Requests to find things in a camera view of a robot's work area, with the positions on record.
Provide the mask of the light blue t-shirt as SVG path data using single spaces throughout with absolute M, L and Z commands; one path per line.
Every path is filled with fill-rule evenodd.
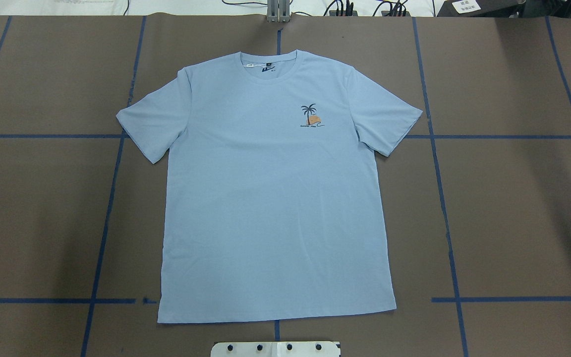
M 168 157 L 158 323 L 395 310 L 375 155 L 421 115 L 300 50 L 182 68 L 118 111 L 150 163 Z

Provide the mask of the aluminium frame post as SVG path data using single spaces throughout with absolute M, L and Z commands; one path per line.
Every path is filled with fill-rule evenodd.
M 290 0 L 266 0 L 266 3 L 268 23 L 290 22 Z

